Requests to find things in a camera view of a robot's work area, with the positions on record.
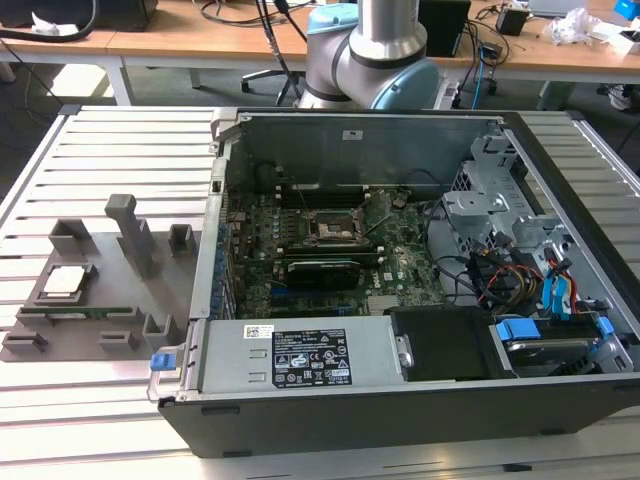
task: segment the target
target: white label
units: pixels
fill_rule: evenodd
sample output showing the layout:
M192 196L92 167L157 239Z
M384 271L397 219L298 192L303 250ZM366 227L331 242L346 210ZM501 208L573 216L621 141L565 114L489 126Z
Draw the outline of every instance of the white label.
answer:
M348 377L349 376L349 369L345 368L345 369L340 369L340 370L331 370L331 376L333 378L335 378L335 377Z
M271 338L273 325L245 325L244 338Z
M343 140L362 140L364 132L362 130L344 130L342 132Z

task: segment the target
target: blue latch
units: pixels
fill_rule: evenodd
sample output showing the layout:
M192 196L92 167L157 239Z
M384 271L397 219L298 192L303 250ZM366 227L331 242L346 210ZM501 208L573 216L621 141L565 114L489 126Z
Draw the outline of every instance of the blue latch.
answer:
M598 318L598 320L596 320L596 325L598 325L598 328L600 329L600 332L602 333L603 337L606 337L607 335L611 335L614 331L613 325L611 324L611 321L607 317Z
M176 369L176 354L175 353L154 353L151 356L152 372L167 372L169 370Z
M503 342L542 336L533 318L507 318L496 325L496 328Z

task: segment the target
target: computer case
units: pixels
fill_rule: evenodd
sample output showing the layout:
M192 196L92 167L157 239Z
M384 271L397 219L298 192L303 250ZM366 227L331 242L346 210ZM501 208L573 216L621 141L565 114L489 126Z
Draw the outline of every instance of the computer case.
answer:
M100 0L98 28L121 31L144 30L158 0ZM0 23L4 27L33 24L31 12L48 22L83 27L92 12L91 0L0 0Z
M454 57L470 0L421 0L418 20L427 29L427 56Z

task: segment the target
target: white sticker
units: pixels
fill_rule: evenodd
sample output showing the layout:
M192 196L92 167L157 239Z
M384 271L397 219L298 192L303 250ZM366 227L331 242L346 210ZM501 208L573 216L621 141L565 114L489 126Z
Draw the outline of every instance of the white sticker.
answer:
M344 130L342 132L343 140L362 140L364 132L362 130Z
M273 325L245 325L244 338L271 338Z

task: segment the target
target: metal workbench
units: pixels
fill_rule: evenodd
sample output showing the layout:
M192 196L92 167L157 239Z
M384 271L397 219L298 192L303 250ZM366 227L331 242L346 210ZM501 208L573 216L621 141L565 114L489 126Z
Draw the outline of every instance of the metal workbench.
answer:
M0 340L45 264L58 217L114 232L104 204L132 193L151 230L177 218L202 228L210 118L211 108L184 107L85 107L57 118L0 208ZM640 275L638 179L586 122L524 118ZM640 471L640 408L568 436L200 460L148 402L148 375L147 362L0 363L0 478L496 478L514 463L533 468L512 474L527 478Z

